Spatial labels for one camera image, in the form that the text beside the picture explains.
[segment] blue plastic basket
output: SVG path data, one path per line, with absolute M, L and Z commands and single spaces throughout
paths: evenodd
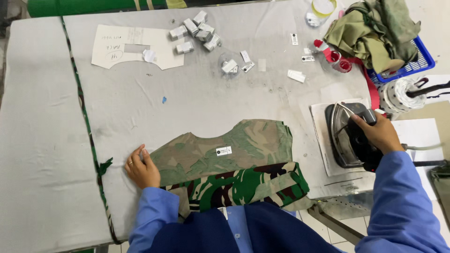
M 374 84 L 382 84 L 390 82 L 392 80 L 398 79 L 400 77 L 409 76 L 427 69 L 434 68 L 436 63 L 428 52 L 427 48 L 423 45 L 419 36 L 411 41 L 411 44 L 418 49 L 418 60 L 417 62 L 410 62 L 406 64 L 403 68 L 397 70 L 395 73 L 381 73 L 377 74 L 373 69 L 368 69 L 367 74 Z

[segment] hand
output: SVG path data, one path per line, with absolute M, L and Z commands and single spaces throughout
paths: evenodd
M 128 177 L 133 180 L 137 186 L 141 189 L 146 187 L 156 187 L 158 188 L 161 184 L 161 176 L 159 175 L 159 170 L 156 168 L 152 159 L 150 158 L 149 152 L 144 149 L 145 144 L 138 147 L 126 160 L 125 170 Z M 144 158 L 144 163 L 140 160 L 139 154 L 142 151 L 142 157 Z
M 378 112 L 375 112 L 375 116 L 377 117 L 375 126 L 369 126 L 364 119 L 356 114 L 353 114 L 351 118 L 361 127 L 367 139 L 375 147 L 379 148 L 383 154 L 391 151 L 404 151 L 391 121 Z

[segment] clothes iron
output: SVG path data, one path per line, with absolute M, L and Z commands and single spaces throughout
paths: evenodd
M 369 143 L 363 130 L 350 118 L 353 114 L 371 126 L 377 123 L 375 112 L 361 103 L 335 103 L 325 109 L 334 159 L 342 168 L 363 167 L 375 172 L 383 153 Z

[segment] red strap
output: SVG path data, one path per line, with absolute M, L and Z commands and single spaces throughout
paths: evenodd
M 380 108 L 380 95 L 378 94 L 377 87 L 375 86 L 374 82 L 370 79 L 369 75 L 367 74 L 367 69 L 364 67 L 363 62 L 359 58 L 349 58 L 348 59 L 351 63 L 356 63 L 361 66 L 363 69 L 364 77 L 367 82 L 367 88 L 369 89 L 370 94 L 370 101 L 372 102 L 372 110 L 379 109 Z

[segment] camouflage fabric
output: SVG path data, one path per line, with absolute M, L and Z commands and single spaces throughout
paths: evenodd
M 94 160 L 95 171 L 97 172 L 97 184 L 99 185 L 100 196 L 102 198 L 103 205 L 105 206 L 106 217 L 108 218 L 108 224 L 109 224 L 109 232 L 111 233 L 111 237 L 112 237 L 114 243 L 120 244 L 121 242 L 119 242 L 117 240 L 116 234 L 114 233 L 114 225 L 113 225 L 113 221 L 111 219 L 111 213 L 109 211 L 108 204 L 106 203 L 105 192 L 103 191 L 103 181 L 102 181 L 102 176 L 106 173 L 106 169 L 112 164 L 113 158 L 110 158 L 105 163 L 100 163 L 100 164 L 97 161 L 97 153 L 95 152 L 94 139 L 92 139 L 92 133 L 90 131 L 89 118 L 87 117 L 83 89 L 81 88 L 80 77 L 78 76 L 78 71 L 76 68 L 77 66 L 75 65 L 75 59 L 73 58 L 72 47 L 70 45 L 69 35 L 67 34 L 67 30 L 66 30 L 66 23 L 64 22 L 64 19 L 62 16 L 60 16 L 60 18 L 61 18 L 61 23 L 63 25 L 64 34 L 66 35 L 67 47 L 69 48 L 69 55 L 70 55 L 70 60 L 72 63 L 73 73 L 75 75 L 76 84 L 78 86 L 78 99 L 80 102 L 80 107 L 81 107 L 81 111 L 83 113 L 83 117 L 85 119 L 87 132 L 89 134 L 92 158 Z
M 250 169 L 225 172 L 180 184 L 161 187 L 180 196 L 180 203 L 189 201 L 190 211 L 244 205 L 265 201 L 284 207 L 306 196 L 308 184 L 298 163 L 253 166 Z M 178 193 L 175 190 L 184 188 Z M 179 210 L 186 218 L 186 210 Z
M 232 154 L 216 149 L 231 146 Z M 292 161 L 292 135 L 281 121 L 242 120 L 228 133 L 199 138 L 176 137 L 150 154 L 161 173 L 161 185 L 174 185 L 224 172 Z

